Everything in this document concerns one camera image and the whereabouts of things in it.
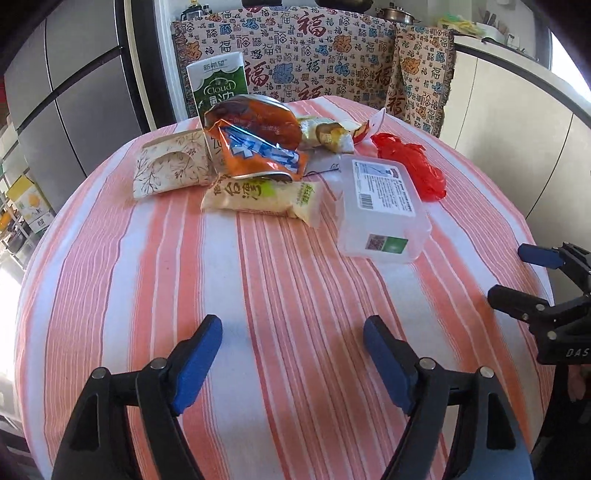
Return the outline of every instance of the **wall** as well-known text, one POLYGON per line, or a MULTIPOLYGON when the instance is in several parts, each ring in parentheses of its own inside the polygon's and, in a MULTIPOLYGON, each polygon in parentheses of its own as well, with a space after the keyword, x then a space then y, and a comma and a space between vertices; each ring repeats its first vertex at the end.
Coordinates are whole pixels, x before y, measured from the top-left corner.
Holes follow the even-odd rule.
POLYGON ((519 36, 519 49, 535 58, 535 22, 534 14, 521 0, 514 0, 514 6, 499 5, 496 0, 486 0, 486 9, 496 14, 497 21, 502 21, 513 35, 519 36))

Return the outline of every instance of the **pink and white striped tablecloth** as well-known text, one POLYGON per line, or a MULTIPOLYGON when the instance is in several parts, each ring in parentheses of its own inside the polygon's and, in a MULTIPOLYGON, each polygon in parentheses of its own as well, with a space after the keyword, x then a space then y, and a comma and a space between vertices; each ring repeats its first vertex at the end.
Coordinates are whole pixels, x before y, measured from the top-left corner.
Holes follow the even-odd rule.
MULTIPOLYGON (((375 112, 338 97, 292 106, 357 121, 375 112)), ((553 370, 535 362, 527 328, 491 310, 485 296, 500 283, 551 299, 550 284, 517 257, 531 234, 481 171, 387 119, 382 131, 423 144, 448 187, 445 199, 427 204, 433 233, 423 254, 392 268, 339 255, 338 172, 321 177, 330 194, 318 230, 297 219, 202 213, 202 187, 134 201, 141 145, 196 125, 184 121, 121 147, 76 190, 31 261, 19 303, 17 388, 47 478, 91 370, 130 371, 167 356, 208 313, 223 322, 222 347, 180 420, 207 479, 379 479, 406 420, 363 348, 372 314, 445 368, 491 366, 533 445, 553 370)), ((375 156, 371 142, 359 151, 375 156)), ((449 417, 432 478, 446 463, 449 417)), ((145 479, 155 479, 136 408, 131 424, 145 479)))

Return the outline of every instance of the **food packaging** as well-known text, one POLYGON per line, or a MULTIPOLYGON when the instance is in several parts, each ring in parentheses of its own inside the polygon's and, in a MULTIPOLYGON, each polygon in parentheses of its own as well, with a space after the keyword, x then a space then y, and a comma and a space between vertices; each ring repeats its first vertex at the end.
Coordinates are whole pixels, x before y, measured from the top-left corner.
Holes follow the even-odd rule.
POLYGON ((308 150, 323 146, 333 153, 353 153, 353 136, 339 122, 330 118, 304 116, 298 118, 302 139, 300 148, 308 150))
POLYGON ((214 177, 203 130, 166 135, 142 147, 135 166, 134 198, 209 185, 214 177))
POLYGON ((386 109, 372 115, 360 124, 354 120, 333 120, 320 116, 298 117, 302 131, 300 148, 308 150, 323 146, 333 153, 353 153, 355 145, 379 132, 386 116, 386 109))
POLYGON ((277 180, 292 181, 300 180, 304 174, 304 153, 271 144, 223 118, 208 132, 222 145, 226 171, 236 179, 272 175, 277 180))
MULTIPOLYGON (((187 66, 187 75, 203 125, 205 112, 211 107, 235 95, 248 93, 244 57, 239 51, 194 61, 187 66)), ((209 137, 206 142, 212 164, 217 171, 222 171, 222 147, 209 137)))
POLYGON ((210 128, 220 119, 286 150, 295 150, 301 142, 293 112, 265 95, 237 95, 219 103, 205 114, 204 125, 210 128))
POLYGON ((8 189, 6 196, 14 202, 33 233, 47 228, 54 216, 49 204, 28 177, 21 175, 8 189))
POLYGON ((319 182, 238 180, 222 175, 205 193, 201 210, 228 209, 287 216, 318 227, 323 192, 324 187, 319 182))
POLYGON ((431 222, 404 165, 341 155, 339 168, 339 252, 399 264, 416 260, 431 234, 431 222))
POLYGON ((445 176, 429 163, 422 145, 406 144, 392 134, 376 134, 371 140, 378 149, 378 157, 395 160, 406 167, 421 200, 436 202, 447 195, 445 176))

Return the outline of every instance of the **barcode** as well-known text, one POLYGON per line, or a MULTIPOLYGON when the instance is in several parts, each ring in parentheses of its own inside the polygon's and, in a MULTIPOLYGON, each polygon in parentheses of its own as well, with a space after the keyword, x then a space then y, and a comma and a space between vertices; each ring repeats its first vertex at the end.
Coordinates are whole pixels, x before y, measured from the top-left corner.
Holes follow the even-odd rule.
POLYGON ((368 195, 367 193, 360 193, 359 201, 361 202, 361 208, 366 208, 368 210, 374 209, 374 203, 371 199, 371 195, 368 195))

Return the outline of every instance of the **chip bag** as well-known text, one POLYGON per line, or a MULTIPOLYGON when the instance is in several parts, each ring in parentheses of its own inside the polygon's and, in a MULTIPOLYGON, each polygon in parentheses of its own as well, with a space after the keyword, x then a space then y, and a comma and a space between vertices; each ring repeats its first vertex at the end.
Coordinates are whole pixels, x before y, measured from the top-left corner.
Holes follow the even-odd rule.
POLYGON ((269 176, 301 180, 307 155, 281 148, 221 118, 207 132, 222 146, 226 171, 236 179, 269 176))
POLYGON ((236 95, 205 113, 205 127, 224 119, 270 144, 295 150, 301 142, 296 116, 281 102, 265 95, 236 95))

